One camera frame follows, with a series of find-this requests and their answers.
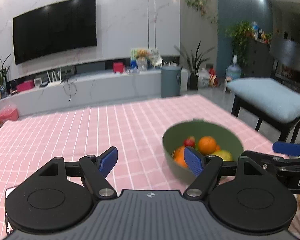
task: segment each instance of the black flat-screen television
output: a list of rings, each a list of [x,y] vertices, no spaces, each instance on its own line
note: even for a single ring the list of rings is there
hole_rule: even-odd
[[[96,0],[63,1],[13,18],[16,65],[48,54],[96,45]]]

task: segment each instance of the dark gray cabinet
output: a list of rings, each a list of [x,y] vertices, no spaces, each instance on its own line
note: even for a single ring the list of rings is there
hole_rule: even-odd
[[[269,45],[251,39],[247,60],[248,66],[243,69],[246,77],[270,77],[274,58]]]

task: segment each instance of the blue wall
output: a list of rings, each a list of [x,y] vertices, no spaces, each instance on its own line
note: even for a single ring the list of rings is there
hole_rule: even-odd
[[[219,34],[217,75],[224,77],[231,63],[231,38],[225,37],[226,28],[240,21],[258,22],[259,28],[273,32],[272,7],[268,0],[218,0]]]

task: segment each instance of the ridged gray surface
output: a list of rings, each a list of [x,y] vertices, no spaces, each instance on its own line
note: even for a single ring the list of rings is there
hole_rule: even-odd
[[[247,236],[233,232],[217,223],[201,202],[187,201],[178,191],[125,190],[115,200],[101,201],[87,220],[67,231],[46,236],[15,231],[8,239],[291,240],[295,238],[285,231],[270,236]]]

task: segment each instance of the gray trash can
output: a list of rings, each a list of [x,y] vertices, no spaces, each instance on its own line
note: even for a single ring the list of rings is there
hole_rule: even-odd
[[[161,69],[161,97],[180,96],[181,67],[164,66]]]

